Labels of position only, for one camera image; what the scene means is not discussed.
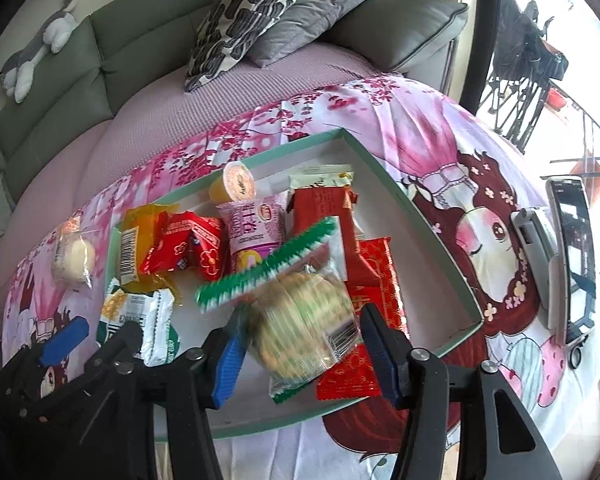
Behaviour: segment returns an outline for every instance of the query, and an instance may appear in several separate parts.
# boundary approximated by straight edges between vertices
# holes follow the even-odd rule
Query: pink snack package
[[[285,242],[285,203],[286,192],[283,192],[218,205],[229,230],[231,272],[242,272],[259,264]]]

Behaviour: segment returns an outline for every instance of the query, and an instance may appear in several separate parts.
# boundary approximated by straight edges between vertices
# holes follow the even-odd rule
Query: red snack package
[[[219,218],[163,212],[155,226],[155,243],[140,267],[142,274],[157,274],[198,267],[213,282],[222,276],[226,253],[224,225]]]
[[[375,303],[391,328],[408,335],[407,320],[402,306],[400,286],[394,261],[389,252],[391,238],[360,240],[362,254],[380,276],[380,286],[347,284],[356,315],[365,303]],[[344,359],[323,373],[317,380],[317,399],[353,399],[381,395],[376,374],[364,344],[358,344]]]
[[[294,210],[293,236],[306,231],[325,216],[340,218],[344,257],[347,264],[347,283],[359,286],[378,286],[378,273],[360,255],[353,221],[353,205],[358,196],[349,186],[302,187],[296,189],[291,207]]]

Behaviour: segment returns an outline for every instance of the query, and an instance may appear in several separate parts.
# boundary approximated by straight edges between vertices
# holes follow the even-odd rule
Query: plush toy
[[[8,97],[14,97],[17,103],[29,93],[33,83],[33,71],[36,65],[51,50],[57,54],[69,41],[72,31],[77,27],[71,11],[75,0],[64,0],[64,6],[43,23],[29,44],[11,54],[0,70],[0,84]]]

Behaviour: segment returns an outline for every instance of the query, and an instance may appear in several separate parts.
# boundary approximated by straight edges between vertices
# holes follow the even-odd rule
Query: barcode
[[[136,314],[120,314],[120,323],[126,323],[127,321],[135,321],[144,328],[144,322],[146,321],[146,316],[137,316]]]
[[[109,339],[111,339],[113,337],[113,335],[118,330],[120,330],[120,328],[122,328],[122,325],[118,325],[118,324],[114,324],[114,323],[107,324],[107,338],[105,339],[105,341],[108,341]]]
[[[353,319],[347,320],[344,324],[337,327],[332,332],[325,334],[327,343],[331,348],[333,357],[336,361],[340,361],[349,350],[353,348],[353,345],[358,338],[358,327]]]
[[[138,226],[122,233],[120,238],[120,283],[136,282],[136,245],[138,243]]]

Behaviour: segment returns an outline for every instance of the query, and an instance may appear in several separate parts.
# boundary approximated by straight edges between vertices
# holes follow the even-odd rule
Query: snack package
[[[377,286],[378,274],[360,254],[360,243],[353,221],[353,205],[357,200],[358,196],[349,186],[296,189],[290,204],[294,211],[292,233],[301,233],[325,216],[337,216],[340,219],[347,261],[347,283]]]
[[[147,204],[126,212],[120,235],[120,283],[125,290],[144,294],[168,286],[176,293],[175,286],[164,276],[140,273],[144,258],[154,246],[158,215],[176,208],[177,204]]]
[[[131,294],[111,280],[100,311],[96,340],[104,344],[127,321],[142,327],[142,346],[135,357],[147,366],[170,363],[180,347],[180,338],[171,327],[174,297],[168,288],[147,294]]]
[[[56,229],[56,245],[51,263],[54,280],[78,291],[91,289],[96,259],[93,238],[97,235],[97,231],[80,230],[79,216],[68,219]]]
[[[200,288],[198,305],[241,300],[249,309],[246,339],[277,396],[331,368],[358,340],[343,271],[338,219],[324,218],[257,266]]]
[[[290,188],[342,187],[353,183],[353,167],[349,164],[324,164],[301,168],[289,175]]]
[[[251,171],[239,160],[228,162],[222,175],[209,186],[209,198],[216,205],[256,198],[256,184]]]
[[[362,240],[366,260],[380,276],[379,286],[347,285],[356,315],[366,303],[375,303],[390,328],[401,330],[408,337],[402,295],[395,272],[394,260],[389,251],[391,238]],[[358,344],[341,363],[321,375],[317,380],[317,399],[351,399],[381,395],[376,374],[364,343]]]
[[[286,192],[218,206],[229,231],[232,272],[259,264],[282,246],[286,238],[285,202]]]
[[[222,275],[224,226],[219,218],[191,211],[162,212],[155,227],[154,247],[140,265],[141,274],[157,274],[197,267],[207,281]]]

